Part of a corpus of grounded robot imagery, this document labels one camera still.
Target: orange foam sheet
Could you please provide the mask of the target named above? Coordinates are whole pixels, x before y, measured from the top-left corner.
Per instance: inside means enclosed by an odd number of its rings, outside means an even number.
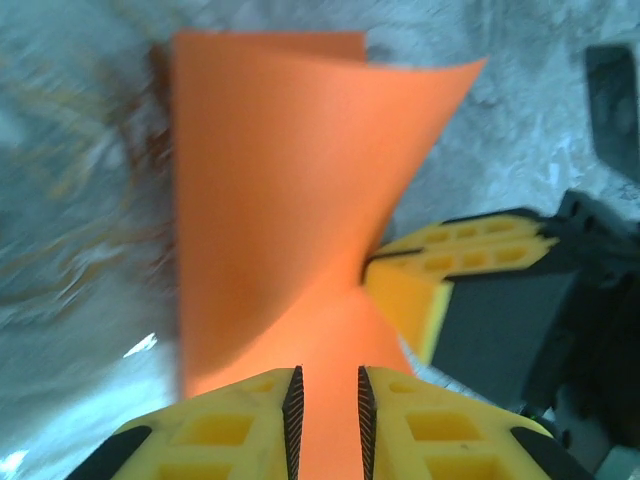
[[[409,371],[359,278],[483,64],[372,68],[361,33],[176,36],[185,394],[303,365],[302,480],[362,478],[357,367]]]

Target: gray concrete floor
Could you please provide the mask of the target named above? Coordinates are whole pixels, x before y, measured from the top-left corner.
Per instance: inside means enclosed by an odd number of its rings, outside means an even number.
[[[144,85],[151,41],[185,26],[362,29],[374,62],[489,55],[394,215],[401,235],[499,208],[551,213],[567,188],[640,216],[640,188],[593,154],[581,60],[638,24],[637,0],[3,0],[0,480],[64,478],[125,420],[175,399],[171,275],[131,267],[162,245],[108,235],[170,217],[165,177],[122,208],[127,166],[108,121]]]

